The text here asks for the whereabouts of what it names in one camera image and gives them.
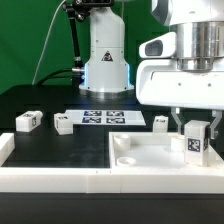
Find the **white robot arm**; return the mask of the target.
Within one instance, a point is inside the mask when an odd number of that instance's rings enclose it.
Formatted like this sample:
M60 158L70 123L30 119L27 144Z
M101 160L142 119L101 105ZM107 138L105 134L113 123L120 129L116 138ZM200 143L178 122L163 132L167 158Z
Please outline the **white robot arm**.
M109 6L91 2L91 56L83 89L101 96L129 84L124 25ZM210 109L210 137L222 119L224 0L151 0L151 14L169 32L139 47L136 97L145 105Z

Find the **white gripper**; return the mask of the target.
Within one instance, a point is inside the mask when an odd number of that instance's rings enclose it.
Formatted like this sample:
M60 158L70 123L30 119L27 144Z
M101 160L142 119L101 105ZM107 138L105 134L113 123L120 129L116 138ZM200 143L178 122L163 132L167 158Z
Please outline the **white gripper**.
M144 105L172 107L179 134L184 123L180 108L213 110L210 138L216 139L224 110L224 59L206 72L180 71L171 59L144 60L137 69L136 97Z

